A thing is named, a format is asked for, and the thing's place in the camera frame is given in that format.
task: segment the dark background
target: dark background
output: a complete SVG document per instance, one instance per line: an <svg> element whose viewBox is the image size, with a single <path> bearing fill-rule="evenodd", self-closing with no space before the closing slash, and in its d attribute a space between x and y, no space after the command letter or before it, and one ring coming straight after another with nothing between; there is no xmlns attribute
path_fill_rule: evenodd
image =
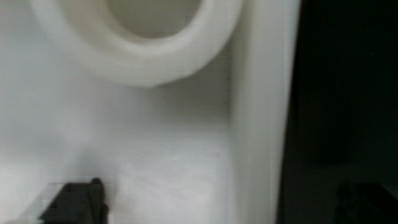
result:
<svg viewBox="0 0 398 224"><path fill-rule="evenodd" d="M398 1L302 2L281 224L332 224L340 183L398 185Z"/></svg>

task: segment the white plastic panel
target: white plastic panel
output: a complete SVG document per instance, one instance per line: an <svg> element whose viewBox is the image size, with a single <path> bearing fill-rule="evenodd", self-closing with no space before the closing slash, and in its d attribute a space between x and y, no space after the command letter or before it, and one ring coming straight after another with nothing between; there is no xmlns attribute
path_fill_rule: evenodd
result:
<svg viewBox="0 0 398 224"><path fill-rule="evenodd" d="M50 183L93 176L116 224L274 223L297 6L249 0L233 51L142 90L89 74L27 0L0 0L0 223Z"/></svg>

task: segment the black object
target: black object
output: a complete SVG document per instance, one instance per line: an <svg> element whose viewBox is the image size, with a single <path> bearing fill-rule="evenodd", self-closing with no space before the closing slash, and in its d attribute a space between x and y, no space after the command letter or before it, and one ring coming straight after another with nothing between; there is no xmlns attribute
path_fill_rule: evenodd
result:
<svg viewBox="0 0 398 224"><path fill-rule="evenodd" d="M377 183L340 186L336 224L396 224L398 200Z"/></svg>
<svg viewBox="0 0 398 224"><path fill-rule="evenodd" d="M107 224L107 216L101 180L96 178L87 184L66 184L41 215L45 224Z"/></svg>
<svg viewBox="0 0 398 224"><path fill-rule="evenodd" d="M331 224L341 181L398 182L398 1L300 2L279 211Z"/></svg>

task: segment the white surface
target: white surface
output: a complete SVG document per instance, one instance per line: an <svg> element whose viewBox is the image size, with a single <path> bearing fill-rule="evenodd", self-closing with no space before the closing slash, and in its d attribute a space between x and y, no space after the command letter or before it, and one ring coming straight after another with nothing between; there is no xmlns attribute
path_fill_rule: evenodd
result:
<svg viewBox="0 0 398 224"><path fill-rule="evenodd" d="M45 29L71 57L94 74L141 87L169 83L204 67L229 40L242 9L242 0L201 0L183 30L164 38L144 38L116 22L105 0L30 2ZM141 20L141 14L132 12L126 19Z"/></svg>
<svg viewBox="0 0 398 224"><path fill-rule="evenodd" d="M228 54L155 90L96 78L0 0L0 223L48 184L110 179L112 223L226 223Z"/></svg>
<svg viewBox="0 0 398 224"><path fill-rule="evenodd" d="M245 5L235 42L229 224L274 224L300 0Z"/></svg>
<svg viewBox="0 0 398 224"><path fill-rule="evenodd" d="M114 223L274 224L297 6L247 1L229 145L231 53L180 83L117 86L59 52L27 0L0 0L0 223L48 183L100 175Z"/></svg>
<svg viewBox="0 0 398 224"><path fill-rule="evenodd" d="M117 22L139 36L148 38L172 36L183 30L192 22L201 2L203 0L107 1Z"/></svg>

